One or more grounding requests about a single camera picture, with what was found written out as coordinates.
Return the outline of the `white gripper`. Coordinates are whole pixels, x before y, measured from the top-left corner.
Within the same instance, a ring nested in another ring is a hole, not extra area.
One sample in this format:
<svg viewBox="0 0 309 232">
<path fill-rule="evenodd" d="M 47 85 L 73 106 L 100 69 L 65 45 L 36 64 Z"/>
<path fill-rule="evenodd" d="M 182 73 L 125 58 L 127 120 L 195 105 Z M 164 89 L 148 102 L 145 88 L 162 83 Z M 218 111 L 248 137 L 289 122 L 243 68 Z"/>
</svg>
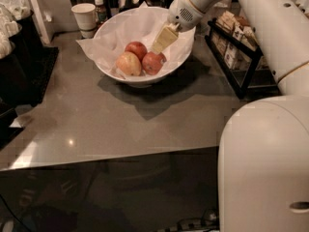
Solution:
<svg viewBox="0 0 309 232">
<path fill-rule="evenodd" d="M 151 50 L 158 54 L 175 42 L 180 32 L 193 29 L 203 18 L 190 0 L 174 0 L 167 16 L 168 24 L 164 24 L 156 35 Z"/>
</svg>

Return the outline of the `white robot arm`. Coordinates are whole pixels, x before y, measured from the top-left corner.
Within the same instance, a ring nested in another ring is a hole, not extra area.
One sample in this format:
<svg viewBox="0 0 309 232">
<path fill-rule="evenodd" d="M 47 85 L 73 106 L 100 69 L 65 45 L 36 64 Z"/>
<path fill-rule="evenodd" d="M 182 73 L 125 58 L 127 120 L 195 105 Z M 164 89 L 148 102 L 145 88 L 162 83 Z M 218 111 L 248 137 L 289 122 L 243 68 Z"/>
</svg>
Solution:
<svg viewBox="0 0 309 232">
<path fill-rule="evenodd" d="M 220 0 L 174 0 L 168 22 L 197 25 Z M 218 152 L 220 232 L 309 232 L 309 19 L 292 0 L 239 0 L 279 96 L 246 104 Z"/>
</svg>

